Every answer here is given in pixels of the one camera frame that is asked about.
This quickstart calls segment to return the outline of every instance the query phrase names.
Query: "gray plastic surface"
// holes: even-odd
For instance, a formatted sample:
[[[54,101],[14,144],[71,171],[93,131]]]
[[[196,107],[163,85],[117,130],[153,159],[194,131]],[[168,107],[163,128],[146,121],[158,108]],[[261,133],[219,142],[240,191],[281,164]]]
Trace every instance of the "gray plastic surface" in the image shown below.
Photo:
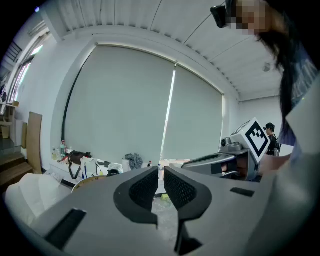
[[[294,164],[288,162],[265,174],[261,183],[217,178],[171,164],[176,172],[205,185],[212,194],[204,214],[184,222],[189,237],[202,244],[187,255],[272,255],[306,223],[319,200],[319,159],[319,154],[303,155]],[[44,237],[70,209],[79,208],[87,215],[63,250],[69,255],[176,255],[155,225],[131,222],[113,201],[119,184],[148,169],[87,184],[45,212],[34,223],[34,230]],[[244,196],[231,192],[233,188],[254,194]],[[31,235],[38,248],[52,250],[37,235]]]
[[[212,203],[201,218],[186,221],[191,238],[203,244],[192,255],[272,255],[305,224],[319,200],[320,155],[304,155],[261,183],[221,179],[170,167],[212,193]],[[254,191],[252,197],[230,191]]]
[[[229,162],[229,161],[236,159],[236,157],[234,155],[226,154],[226,153],[217,153],[216,155],[218,156],[216,158],[211,158],[211,159],[204,160],[204,161],[186,163],[182,166],[182,168],[189,170],[189,171],[199,173],[199,174],[205,174],[205,175],[210,175],[210,176],[215,176],[215,177],[222,177],[222,171],[220,174],[212,174],[211,165]]]
[[[41,215],[32,228],[45,237],[71,209],[77,208],[87,214],[63,249],[69,255],[175,255],[156,225],[132,222],[114,203],[114,192],[120,184],[150,168],[86,184]]]

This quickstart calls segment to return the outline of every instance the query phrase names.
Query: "person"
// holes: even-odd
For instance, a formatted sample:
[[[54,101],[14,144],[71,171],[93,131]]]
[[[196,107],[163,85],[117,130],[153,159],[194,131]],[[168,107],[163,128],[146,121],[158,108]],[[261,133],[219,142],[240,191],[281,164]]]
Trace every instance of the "person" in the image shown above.
[[[275,150],[276,150],[277,144],[278,144],[277,137],[275,135],[275,126],[271,122],[268,122],[263,129],[265,130],[265,132],[268,135],[269,140],[270,140],[270,144],[269,144],[269,147],[268,147],[266,154],[269,156],[274,156]]]
[[[317,8],[289,0],[226,0],[227,19],[238,29],[246,30],[272,53],[275,67],[282,74],[280,109],[282,126],[279,143],[293,146],[291,154],[276,157],[265,154],[259,174],[278,170],[294,162],[301,154],[299,143],[286,116],[304,98],[316,79],[319,68],[319,46],[313,26],[318,24]]]

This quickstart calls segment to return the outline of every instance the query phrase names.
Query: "white wall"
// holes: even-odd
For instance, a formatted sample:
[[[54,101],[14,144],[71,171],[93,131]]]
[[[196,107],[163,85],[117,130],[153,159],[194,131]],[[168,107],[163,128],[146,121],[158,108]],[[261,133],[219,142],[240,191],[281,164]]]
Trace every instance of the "white wall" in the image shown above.
[[[240,127],[246,121],[254,117],[257,118],[263,127],[267,123],[273,123],[275,125],[274,134],[279,137],[282,124],[279,97],[268,97],[240,102],[237,127]],[[291,154],[292,150],[292,146],[282,145],[280,156]]]
[[[87,53],[90,50],[87,48],[89,45],[93,47],[90,42],[91,38],[83,38],[57,43],[51,37],[33,59],[24,78],[18,97],[20,104],[17,117],[28,122],[29,112],[43,116],[40,150],[42,166],[46,170],[50,168],[51,146],[57,147],[61,139],[68,94],[85,58],[81,53]],[[57,141],[53,145],[52,136]]]
[[[132,47],[178,61],[224,94],[222,136],[230,135],[237,128],[239,95],[207,60],[181,43],[154,32],[123,26],[79,29],[64,39],[59,43],[54,38],[45,42],[32,61],[18,99],[18,115],[25,122],[30,111],[43,115],[40,148],[42,166],[46,170],[50,168],[52,148],[60,144],[70,89],[95,43]]]

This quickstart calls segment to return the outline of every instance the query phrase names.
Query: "roller blind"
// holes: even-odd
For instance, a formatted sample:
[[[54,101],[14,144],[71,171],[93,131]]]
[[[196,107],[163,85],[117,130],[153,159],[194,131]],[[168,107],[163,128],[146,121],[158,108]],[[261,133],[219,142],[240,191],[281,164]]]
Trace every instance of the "roller blind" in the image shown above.
[[[177,66],[162,157],[194,159],[216,153],[221,130],[222,95]]]
[[[109,162],[137,153],[158,163],[174,68],[145,52],[97,46],[70,98],[66,144]]]

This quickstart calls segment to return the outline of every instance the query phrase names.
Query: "wooden board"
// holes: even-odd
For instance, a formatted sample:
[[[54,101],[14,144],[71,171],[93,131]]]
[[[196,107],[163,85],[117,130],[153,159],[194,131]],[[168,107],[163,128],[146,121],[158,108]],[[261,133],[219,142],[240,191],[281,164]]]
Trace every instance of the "wooden board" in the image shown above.
[[[40,132],[42,115],[30,112],[26,132],[26,156],[35,174],[42,174],[40,160]]]
[[[24,122],[22,125],[22,141],[21,141],[21,147],[23,149],[27,148],[27,128],[28,128],[28,124]]]

